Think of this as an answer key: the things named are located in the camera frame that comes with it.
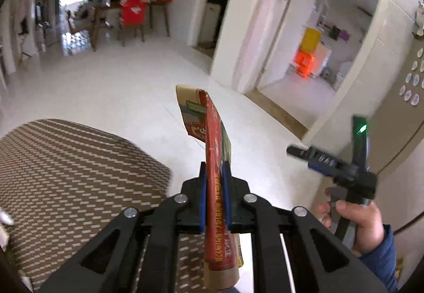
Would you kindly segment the blue sleeve right forearm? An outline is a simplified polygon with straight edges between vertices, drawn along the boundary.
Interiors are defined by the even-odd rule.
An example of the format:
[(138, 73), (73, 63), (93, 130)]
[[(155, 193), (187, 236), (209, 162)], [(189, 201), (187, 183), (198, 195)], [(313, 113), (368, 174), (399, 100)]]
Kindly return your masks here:
[(384, 224), (383, 227), (385, 236), (381, 244), (359, 259), (385, 285), (388, 292), (398, 292), (394, 233), (390, 225)]

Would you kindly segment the person's right hand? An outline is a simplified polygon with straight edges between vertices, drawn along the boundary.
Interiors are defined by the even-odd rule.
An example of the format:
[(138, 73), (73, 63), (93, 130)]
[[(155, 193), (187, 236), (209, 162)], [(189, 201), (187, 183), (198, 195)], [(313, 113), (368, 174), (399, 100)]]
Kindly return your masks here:
[(363, 206), (340, 200), (331, 207), (329, 189), (325, 189), (324, 193), (325, 199), (321, 197), (313, 203), (315, 215), (328, 230), (333, 227), (332, 210), (335, 210), (341, 218), (356, 224), (355, 242), (351, 250), (354, 255), (366, 256), (377, 250), (382, 250), (383, 254), (395, 251), (392, 229), (383, 224), (381, 211), (374, 201)]

